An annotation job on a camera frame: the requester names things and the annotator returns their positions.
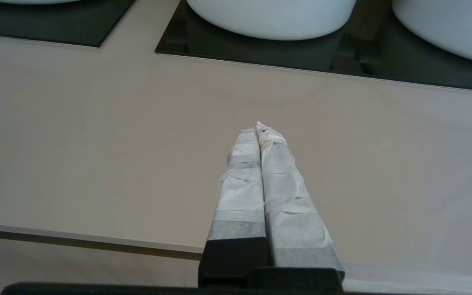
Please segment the beige countertop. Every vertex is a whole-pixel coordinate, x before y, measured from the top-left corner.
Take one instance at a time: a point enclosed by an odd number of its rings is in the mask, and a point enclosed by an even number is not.
[[[472,273],[472,91],[0,38],[0,229],[201,252],[240,129],[287,138],[348,263]]]

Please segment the black glass plate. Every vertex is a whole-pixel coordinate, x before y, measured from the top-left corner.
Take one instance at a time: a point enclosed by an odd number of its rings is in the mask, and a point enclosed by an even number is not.
[[[134,1],[0,3],[0,36],[99,47]]]
[[[472,60],[446,52],[406,29],[391,0],[357,0],[336,32],[305,41],[269,41],[210,24],[185,0],[156,52],[472,89]]]

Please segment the table surface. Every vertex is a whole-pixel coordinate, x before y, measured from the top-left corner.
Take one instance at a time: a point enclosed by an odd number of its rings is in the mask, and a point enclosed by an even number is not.
[[[154,54],[177,4],[99,49],[0,38],[0,229],[201,252],[260,120],[347,263],[472,273],[472,91]]]

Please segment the white ceramic bowl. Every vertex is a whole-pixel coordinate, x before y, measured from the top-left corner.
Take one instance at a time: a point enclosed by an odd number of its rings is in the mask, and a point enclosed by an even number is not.
[[[425,41],[472,59],[472,0],[394,0],[393,11]]]
[[[303,40],[330,34],[356,0],[187,0],[202,18],[225,30],[272,40]]]
[[[56,4],[75,1],[80,0],[0,0],[1,3],[8,4]]]

